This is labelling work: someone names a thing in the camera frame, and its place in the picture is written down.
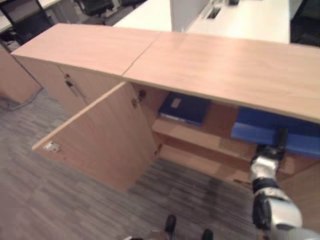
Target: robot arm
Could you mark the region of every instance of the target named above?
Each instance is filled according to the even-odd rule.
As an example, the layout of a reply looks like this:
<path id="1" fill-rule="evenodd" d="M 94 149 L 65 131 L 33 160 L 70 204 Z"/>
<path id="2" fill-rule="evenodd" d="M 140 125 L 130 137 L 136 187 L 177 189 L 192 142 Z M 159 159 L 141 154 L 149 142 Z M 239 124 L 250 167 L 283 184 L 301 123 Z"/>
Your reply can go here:
<path id="1" fill-rule="evenodd" d="M 279 188 L 276 174 L 285 155 L 288 132 L 279 132 L 278 145 L 259 145 L 251 160 L 253 223 L 271 240 L 320 240 L 313 231 L 302 228 L 302 215 L 298 207 Z"/>

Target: door hinge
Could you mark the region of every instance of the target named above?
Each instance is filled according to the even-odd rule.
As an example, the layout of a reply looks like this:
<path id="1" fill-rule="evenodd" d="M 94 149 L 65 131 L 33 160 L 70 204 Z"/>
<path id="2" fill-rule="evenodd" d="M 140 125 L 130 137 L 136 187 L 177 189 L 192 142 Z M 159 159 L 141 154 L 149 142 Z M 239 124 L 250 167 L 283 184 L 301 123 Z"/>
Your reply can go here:
<path id="1" fill-rule="evenodd" d="M 138 106 L 138 103 L 140 103 L 144 98 L 147 96 L 146 90 L 140 90 L 139 96 L 137 98 L 132 98 L 131 103 L 133 108 L 136 108 Z"/>

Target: cabinet top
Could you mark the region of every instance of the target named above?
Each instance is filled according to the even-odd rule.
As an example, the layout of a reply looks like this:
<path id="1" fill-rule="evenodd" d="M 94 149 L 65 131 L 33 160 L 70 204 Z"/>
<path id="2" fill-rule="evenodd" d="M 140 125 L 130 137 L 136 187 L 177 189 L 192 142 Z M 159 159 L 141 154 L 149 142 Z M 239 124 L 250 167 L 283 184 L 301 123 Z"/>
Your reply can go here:
<path id="1" fill-rule="evenodd" d="M 123 76 L 320 123 L 317 47 L 162 32 Z"/>
<path id="2" fill-rule="evenodd" d="M 122 75 L 159 34 L 132 28 L 59 23 L 12 54 Z"/>
<path id="3" fill-rule="evenodd" d="M 57 24 L 12 54 L 320 123 L 316 47 Z"/>

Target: open cabinet door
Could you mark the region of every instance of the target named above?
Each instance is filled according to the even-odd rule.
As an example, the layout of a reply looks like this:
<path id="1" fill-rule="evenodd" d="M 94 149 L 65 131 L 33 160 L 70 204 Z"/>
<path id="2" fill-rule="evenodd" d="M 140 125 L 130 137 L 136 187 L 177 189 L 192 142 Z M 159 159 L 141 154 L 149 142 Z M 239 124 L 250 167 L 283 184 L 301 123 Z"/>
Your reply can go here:
<path id="1" fill-rule="evenodd" d="M 126 191 L 155 159 L 156 145 L 131 83 L 122 82 L 32 147 L 119 191 Z M 59 151 L 44 149 L 48 142 Z"/>

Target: gray carpet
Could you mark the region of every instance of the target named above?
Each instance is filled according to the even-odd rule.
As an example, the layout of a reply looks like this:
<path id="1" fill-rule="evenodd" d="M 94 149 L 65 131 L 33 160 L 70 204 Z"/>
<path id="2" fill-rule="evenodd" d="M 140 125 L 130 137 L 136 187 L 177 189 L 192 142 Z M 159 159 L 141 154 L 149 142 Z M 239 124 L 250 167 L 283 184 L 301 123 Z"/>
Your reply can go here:
<path id="1" fill-rule="evenodd" d="M 0 239 L 121 240 L 145 236 L 177 216 L 176 239 L 254 239 L 252 194 L 159 159 L 124 194 L 31 146 L 67 119 L 42 90 L 29 105 L 0 113 Z"/>

